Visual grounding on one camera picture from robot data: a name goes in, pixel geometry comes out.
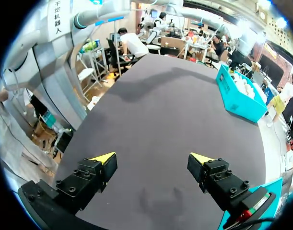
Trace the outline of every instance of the dark gray table surface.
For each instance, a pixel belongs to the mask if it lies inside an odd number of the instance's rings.
[[[265,182],[256,124],[224,109],[217,71],[149,54],[88,114],[68,145],[56,179],[77,162],[117,153],[118,169],[77,216],[109,230],[217,229],[223,212],[187,170],[190,152],[221,157],[252,186]]]

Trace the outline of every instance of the screw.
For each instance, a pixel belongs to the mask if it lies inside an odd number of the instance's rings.
[[[235,187],[232,187],[232,188],[229,190],[229,192],[230,192],[231,194],[235,194],[235,193],[237,192],[237,189],[236,189]]]
[[[34,197],[33,195],[29,195],[29,196],[28,196],[28,200],[32,202],[32,201],[35,200],[35,197]]]
[[[70,191],[71,193],[73,193],[73,192],[76,191],[76,188],[75,188],[75,187],[70,187],[69,191]]]
[[[215,174],[214,179],[219,180],[220,178],[221,178],[221,174],[219,173]]]
[[[250,181],[243,181],[243,186],[244,187],[248,187],[249,184],[250,184]]]
[[[41,196],[43,193],[42,193],[42,191],[41,190],[38,190],[37,191],[37,196]]]

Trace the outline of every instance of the teal plastic crate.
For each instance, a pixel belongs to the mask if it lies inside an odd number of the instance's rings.
[[[228,67],[221,65],[216,78],[227,111],[242,116],[250,121],[257,122],[267,111],[266,104],[262,101],[258,91],[253,86],[251,80],[238,73],[253,88],[255,97],[250,98],[241,93],[228,73]]]

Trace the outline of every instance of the metal rack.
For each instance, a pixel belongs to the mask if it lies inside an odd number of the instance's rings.
[[[103,57],[104,65],[102,65],[101,63],[99,63],[99,62],[97,61],[96,57],[95,57],[95,53],[96,53],[97,51],[99,51],[99,50],[102,52],[102,57]],[[97,73],[98,73],[98,76],[96,75],[97,78],[99,78],[99,77],[100,77],[102,74],[104,74],[104,73],[105,73],[105,74],[108,74],[108,73],[109,73],[109,68],[108,68],[107,61],[106,61],[105,49],[104,49],[102,46],[100,46],[100,47],[97,47],[97,48],[91,50],[91,53],[92,53],[93,63],[95,63],[95,65],[96,65],[96,70],[97,70]],[[103,70],[102,72],[99,72],[99,68],[98,68],[98,66],[101,66],[104,70]]]
[[[101,51],[102,52],[102,57],[103,57],[103,62],[104,62],[104,65],[102,65],[101,63],[99,63],[99,61],[97,61],[97,59],[96,59],[96,56],[95,56],[95,54],[96,54],[96,52],[97,51]],[[108,74],[109,73],[109,69],[108,69],[108,65],[107,65],[107,61],[106,61],[106,57],[105,57],[105,49],[102,47],[102,46],[100,46],[100,47],[97,47],[97,48],[95,48],[95,49],[92,49],[91,51],[89,51],[89,52],[86,52],[85,54],[87,54],[88,55],[88,57],[89,57],[89,60],[90,60],[90,63],[91,63],[91,67],[92,67],[92,69],[93,69],[93,75],[94,75],[94,77],[95,77],[95,82],[91,85],[91,86],[89,86],[89,83],[88,83],[88,85],[83,89],[83,91],[85,90],[85,89],[87,89],[86,91],[84,91],[83,92],[83,95],[84,95],[84,98],[88,101],[88,102],[90,102],[88,99],[87,99],[87,97],[85,96],[87,93],[88,93],[88,91],[90,90],[90,89],[92,89],[97,83],[102,87],[102,84],[100,83],[100,80],[101,80],[101,75],[102,74]],[[99,71],[99,67],[98,66],[101,66],[104,70],[103,71]]]

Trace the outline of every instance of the black office chair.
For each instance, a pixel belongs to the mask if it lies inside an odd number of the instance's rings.
[[[210,68],[215,68],[217,69],[214,65],[213,65],[213,62],[215,63],[219,63],[219,61],[221,60],[221,55],[217,55],[215,53],[208,53],[206,54],[206,58],[208,58],[209,62],[205,62],[205,65],[209,66]]]
[[[115,69],[118,69],[118,64],[117,64],[117,51],[116,51],[116,47],[114,46],[114,43],[111,39],[108,39],[107,38],[107,41],[108,41],[108,44],[109,44],[109,48],[110,48],[110,58],[108,59],[109,60],[109,63],[112,65],[113,68]],[[123,57],[125,56],[128,56],[129,58],[132,57],[131,61],[125,61],[123,59]],[[126,66],[129,66],[129,65],[133,65],[135,64],[136,62],[138,61],[138,59],[135,58],[135,56],[133,54],[128,54],[128,55],[122,55],[120,52],[119,52],[119,65],[120,67],[123,67],[123,69],[119,70],[121,71],[121,73],[125,73],[128,69],[126,68]]]

